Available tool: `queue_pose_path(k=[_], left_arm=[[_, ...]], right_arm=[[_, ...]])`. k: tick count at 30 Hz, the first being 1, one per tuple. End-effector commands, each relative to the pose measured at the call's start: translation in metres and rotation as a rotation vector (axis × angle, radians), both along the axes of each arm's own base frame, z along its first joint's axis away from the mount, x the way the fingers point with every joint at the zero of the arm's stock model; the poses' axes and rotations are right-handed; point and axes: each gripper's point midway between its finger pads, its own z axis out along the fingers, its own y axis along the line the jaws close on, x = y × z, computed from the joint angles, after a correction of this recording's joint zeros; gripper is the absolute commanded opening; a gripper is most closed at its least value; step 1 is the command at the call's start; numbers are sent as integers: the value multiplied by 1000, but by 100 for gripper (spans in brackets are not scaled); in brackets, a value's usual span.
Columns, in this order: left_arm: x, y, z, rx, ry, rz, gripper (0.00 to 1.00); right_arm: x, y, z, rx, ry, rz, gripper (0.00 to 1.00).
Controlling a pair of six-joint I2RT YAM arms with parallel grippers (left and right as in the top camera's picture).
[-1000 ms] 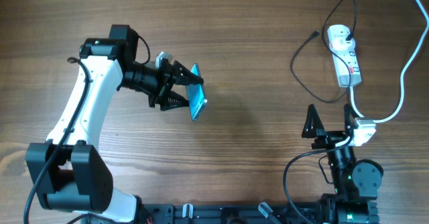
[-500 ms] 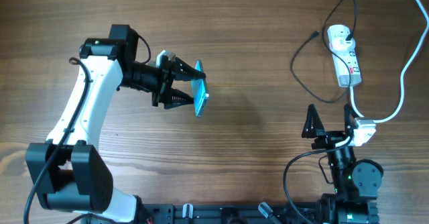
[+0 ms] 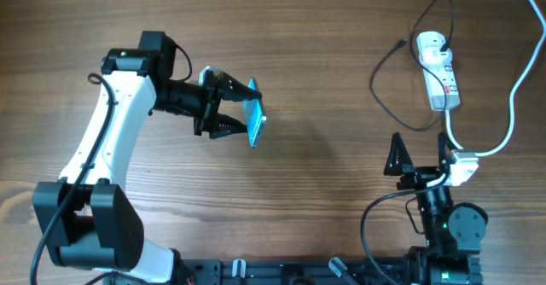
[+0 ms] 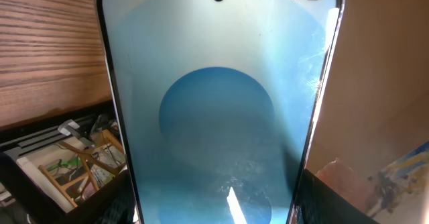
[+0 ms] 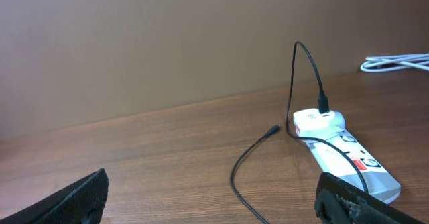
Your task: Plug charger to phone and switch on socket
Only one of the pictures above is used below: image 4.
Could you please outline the blue Galaxy smartphone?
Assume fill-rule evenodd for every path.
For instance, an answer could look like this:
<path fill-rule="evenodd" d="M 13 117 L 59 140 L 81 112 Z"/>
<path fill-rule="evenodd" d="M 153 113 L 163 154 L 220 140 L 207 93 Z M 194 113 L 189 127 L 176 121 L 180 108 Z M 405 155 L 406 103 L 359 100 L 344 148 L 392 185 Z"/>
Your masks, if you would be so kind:
<path fill-rule="evenodd" d="M 289 223 L 345 0 L 95 0 L 142 223 Z"/>

